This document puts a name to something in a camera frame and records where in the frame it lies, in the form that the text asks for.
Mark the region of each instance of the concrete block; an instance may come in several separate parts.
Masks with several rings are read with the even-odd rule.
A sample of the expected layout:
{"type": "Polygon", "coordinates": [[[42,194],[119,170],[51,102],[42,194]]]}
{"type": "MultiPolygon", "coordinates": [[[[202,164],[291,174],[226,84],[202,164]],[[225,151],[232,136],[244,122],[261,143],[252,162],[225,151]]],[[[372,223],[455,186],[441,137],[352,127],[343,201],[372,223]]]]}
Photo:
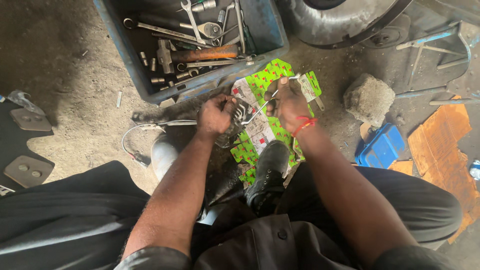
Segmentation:
{"type": "Polygon", "coordinates": [[[345,109],[356,119],[372,126],[382,126],[395,92],[382,80],[370,74],[360,75],[343,95],[345,109]]]}

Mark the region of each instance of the black boot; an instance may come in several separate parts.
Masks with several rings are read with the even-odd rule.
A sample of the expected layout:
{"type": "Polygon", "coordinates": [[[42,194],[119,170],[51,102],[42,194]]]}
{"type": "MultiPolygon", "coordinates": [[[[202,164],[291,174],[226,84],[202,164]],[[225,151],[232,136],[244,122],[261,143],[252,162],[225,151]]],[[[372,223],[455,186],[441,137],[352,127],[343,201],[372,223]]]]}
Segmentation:
{"type": "Polygon", "coordinates": [[[260,154],[255,182],[245,193],[247,205],[257,216],[273,214],[285,191],[282,177],[287,171],[289,156],[288,146],[279,140],[270,142],[260,154]]]}

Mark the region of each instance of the red string bracelet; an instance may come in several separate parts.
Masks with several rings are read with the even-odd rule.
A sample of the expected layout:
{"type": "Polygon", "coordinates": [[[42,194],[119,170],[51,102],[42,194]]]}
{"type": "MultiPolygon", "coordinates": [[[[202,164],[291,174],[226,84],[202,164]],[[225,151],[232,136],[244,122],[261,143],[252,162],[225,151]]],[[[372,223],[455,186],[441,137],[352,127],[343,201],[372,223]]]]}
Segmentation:
{"type": "Polygon", "coordinates": [[[295,130],[294,133],[292,133],[292,137],[296,137],[296,136],[297,136],[297,133],[298,133],[300,130],[306,128],[306,127],[309,126],[309,125],[315,126],[315,122],[318,121],[318,119],[316,119],[316,118],[308,118],[308,117],[306,117],[306,116],[299,116],[299,117],[297,117],[297,120],[300,120],[300,119],[306,119],[306,121],[303,122],[303,124],[301,124],[301,125],[297,128],[297,130],[295,130]]]}

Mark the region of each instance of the left hand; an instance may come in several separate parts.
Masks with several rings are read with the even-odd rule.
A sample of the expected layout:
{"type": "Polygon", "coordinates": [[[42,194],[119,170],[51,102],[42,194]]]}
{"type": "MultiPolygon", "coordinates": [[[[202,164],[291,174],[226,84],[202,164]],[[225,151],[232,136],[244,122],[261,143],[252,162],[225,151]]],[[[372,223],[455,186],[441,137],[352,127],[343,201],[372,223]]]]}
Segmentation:
{"type": "Polygon", "coordinates": [[[230,119],[237,100],[230,95],[218,94],[205,102],[198,111],[197,133],[215,141],[230,126],[230,119]]]}

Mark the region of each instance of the dirty concrete floor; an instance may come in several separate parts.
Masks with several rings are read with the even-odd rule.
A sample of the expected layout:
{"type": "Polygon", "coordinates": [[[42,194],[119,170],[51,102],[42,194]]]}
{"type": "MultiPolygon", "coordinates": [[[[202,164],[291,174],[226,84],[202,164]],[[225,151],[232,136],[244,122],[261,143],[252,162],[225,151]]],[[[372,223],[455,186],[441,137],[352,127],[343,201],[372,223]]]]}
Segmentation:
{"type": "MultiPolygon", "coordinates": [[[[15,89],[31,94],[30,99],[47,113],[54,126],[54,136],[28,142],[34,152],[55,163],[47,182],[119,160],[129,169],[135,183],[152,193],[157,185],[153,171],[142,169],[122,151],[123,133],[135,123],[150,120],[194,119],[208,95],[165,110],[143,102],[91,0],[21,3],[0,0],[0,10],[4,11],[0,17],[4,26],[0,29],[0,94],[7,95],[15,89]],[[118,91],[123,92],[120,108],[116,108],[118,91]]],[[[319,50],[293,35],[289,35],[289,41],[290,52],[281,59],[291,63],[296,72],[315,71],[326,110],[320,111],[316,104],[312,104],[312,108],[335,145],[354,162],[361,140],[361,122],[343,109],[345,89],[367,72],[385,81],[397,93],[407,91],[407,74],[416,56],[415,49],[364,49],[357,45],[319,50]]],[[[439,60],[438,53],[425,52],[412,87],[439,86],[461,72],[461,66],[441,73],[431,72],[439,60]]],[[[396,100],[387,120],[397,124],[406,138],[436,110],[428,101],[450,97],[437,94],[396,100]],[[404,123],[396,120],[398,115],[404,123]]],[[[470,160],[480,157],[480,147],[475,140],[480,137],[479,109],[479,105],[467,105],[473,130],[459,141],[460,149],[470,160]]],[[[194,130],[194,127],[169,128],[167,137],[182,148],[194,130]]],[[[135,130],[127,137],[126,147],[148,161],[150,146],[158,135],[157,131],[135,130]]],[[[407,150],[400,160],[409,158],[407,150]]],[[[209,178],[225,174],[234,178],[235,164],[231,161],[228,151],[215,147],[209,178]]]]}

